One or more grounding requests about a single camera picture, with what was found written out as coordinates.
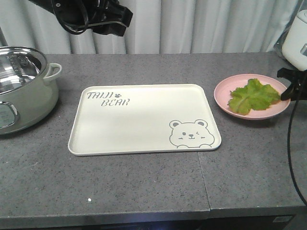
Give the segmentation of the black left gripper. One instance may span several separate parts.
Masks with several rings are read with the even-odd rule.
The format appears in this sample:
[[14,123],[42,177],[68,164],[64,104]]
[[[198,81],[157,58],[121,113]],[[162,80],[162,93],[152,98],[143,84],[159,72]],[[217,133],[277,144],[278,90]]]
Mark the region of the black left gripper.
[[51,7],[62,28],[72,35],[90,29],[100,35],[123,36],[133,17],[117,0],[52,0]]

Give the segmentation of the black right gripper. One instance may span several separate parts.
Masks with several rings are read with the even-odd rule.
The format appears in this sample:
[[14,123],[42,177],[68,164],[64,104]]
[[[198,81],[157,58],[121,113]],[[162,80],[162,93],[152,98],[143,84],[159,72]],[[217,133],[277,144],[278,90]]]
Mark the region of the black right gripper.
[[281,94],[281,101],[295,101],[307,99],[307,71],[291,70],[281,68],[277,72],[278,78],[285,78],[290,81],[288,88]]

